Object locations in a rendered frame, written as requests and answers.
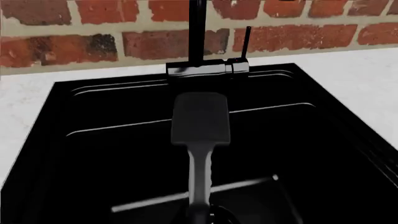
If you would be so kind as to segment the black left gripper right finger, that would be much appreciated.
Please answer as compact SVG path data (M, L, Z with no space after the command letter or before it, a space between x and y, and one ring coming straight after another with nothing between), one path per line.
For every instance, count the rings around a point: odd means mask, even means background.
M227 208L211 205L210 224L238 224L238 220Z

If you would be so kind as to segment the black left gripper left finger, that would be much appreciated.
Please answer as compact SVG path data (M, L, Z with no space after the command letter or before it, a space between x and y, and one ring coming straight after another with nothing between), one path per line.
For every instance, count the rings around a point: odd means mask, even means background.
M187 224L208 224L208 207L207 206L188 207Z

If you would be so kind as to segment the dark grey spatula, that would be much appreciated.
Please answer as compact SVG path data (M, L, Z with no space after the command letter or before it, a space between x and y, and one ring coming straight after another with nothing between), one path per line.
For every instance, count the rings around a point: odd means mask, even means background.
M189 206L207 206L210 224L211 155L231 142L227 98L219 93L191 92L174 102L171 143L189 155Z

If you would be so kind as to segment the black kitchen sink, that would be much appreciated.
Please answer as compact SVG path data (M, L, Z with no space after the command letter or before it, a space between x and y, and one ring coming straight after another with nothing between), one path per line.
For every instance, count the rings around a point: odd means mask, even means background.
M238 224L398 224L398 151L294 63L169 81L57 82L1 190L0 224L185 224L175 97L228 99L211 205Z

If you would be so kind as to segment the black chrome faucet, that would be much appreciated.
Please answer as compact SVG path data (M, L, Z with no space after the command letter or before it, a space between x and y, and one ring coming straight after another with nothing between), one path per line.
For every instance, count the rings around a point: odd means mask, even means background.
M232 66L222 59L205 60L207 0L189 0L188 60L166 63L169 81L181 78L227 76Z

